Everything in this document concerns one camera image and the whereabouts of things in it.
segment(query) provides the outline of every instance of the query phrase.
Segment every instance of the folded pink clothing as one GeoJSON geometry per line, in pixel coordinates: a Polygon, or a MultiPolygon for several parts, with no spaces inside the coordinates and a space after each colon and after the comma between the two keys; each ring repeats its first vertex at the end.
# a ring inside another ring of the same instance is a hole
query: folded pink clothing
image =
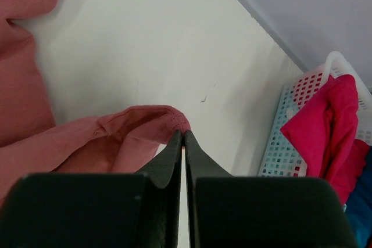
{"type": "Polygon", "coordinates": [[[133,172],[153,158],[185,116],[136,106],[56,127],[35,61],[32,34],[13,23],[51,11],[57,0],[0,0],[0,205],[31,172],[133,172]]]}
{"type": "Polygon", "coordinates": [[[0,198],[31,172],[134,172],[153,158],[185,116],[169,106],[136,106],[86,117],[0,148],[0,198]]]}
{"type": "Polygon", "coordinates": [[[354,78],[350,75],[330,78],[281,129],[307,163],[307,175],[327,180],[338,192],[341,203],[347,200],[341,188],[349,192],[350,182],[340,170],[357,168],[348,174],[359,173],[363,162],[344,164],[352,158],[363,161],[368,153],[366,147],[353,148],[358,107],[354,78]],[[363,154],[348,158],[352,150],[361,150],[363,154]]]}

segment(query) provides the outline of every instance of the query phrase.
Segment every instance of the white plastic basket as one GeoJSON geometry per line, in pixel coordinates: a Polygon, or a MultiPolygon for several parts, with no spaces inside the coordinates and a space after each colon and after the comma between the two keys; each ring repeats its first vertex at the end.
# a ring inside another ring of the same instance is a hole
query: white plastic basket
{"type": "Polygon", "coordinates": [[[306,175],[306,163],[280,132],[280,128],[325,84],[329,75],[354,76],[359,95],[357,139],[372,145],[372,95],[353,67],[339,52],[331,52],[325,64],[284,85],[273,128],[261,163],[259,176],[298,177],[306,175]]]}

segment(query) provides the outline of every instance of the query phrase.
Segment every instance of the clothing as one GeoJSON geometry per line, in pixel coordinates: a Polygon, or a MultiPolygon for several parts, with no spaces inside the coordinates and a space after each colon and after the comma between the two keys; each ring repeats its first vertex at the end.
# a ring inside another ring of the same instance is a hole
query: clothing
{"type": "Polygon", "coordinates": [[[136,106],[56,127],[34,62],[33,36],[12,19],[51,11],[57,0],[0,0],[0,205],[31,172],[134,172],[150,161],[185,116],[170,106],[136,106]]]}
{"type": "Polygon", "coordinates": [[[372,235],[372,149],[366,157],[366,163],[354,191],[346,202],[345,211],[357,243],[362,248],[367,246],[368,238],[372,235]]]}
{"type": "Polygon", "coordinates": [[[330,78],[281,129],[307,163],[307,175],[327,180],[341,204],[353,190],[369,150],[366,143],[355,141],[358,107],[354,78],[330,78]]]}

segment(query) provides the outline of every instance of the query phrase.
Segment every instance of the salmon pink garment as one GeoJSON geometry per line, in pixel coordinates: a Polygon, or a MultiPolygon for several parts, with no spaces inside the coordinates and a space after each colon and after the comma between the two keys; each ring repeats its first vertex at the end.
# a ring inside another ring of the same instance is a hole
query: salmon pink garment
{"type": "Polygon", "coordinates": [[[153,158],[185,116],[170,106],[135,106],[56,127],[35,61],[35,42],[13,19],[50,12],[57,0],[0,0],[0,205],[31,172],[134,172],[153,158]]]}

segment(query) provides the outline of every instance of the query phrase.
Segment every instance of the blue fabric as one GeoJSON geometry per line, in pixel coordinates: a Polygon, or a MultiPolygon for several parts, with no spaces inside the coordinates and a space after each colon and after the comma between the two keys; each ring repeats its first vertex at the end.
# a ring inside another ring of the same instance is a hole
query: blue fabric
{"type": "Polygon", "coordinates": [[[372,235],[372,149],[368,152],[366,163],[354,191],[346,202],[345,211],[360,248],[367,246],[372,235]]]}

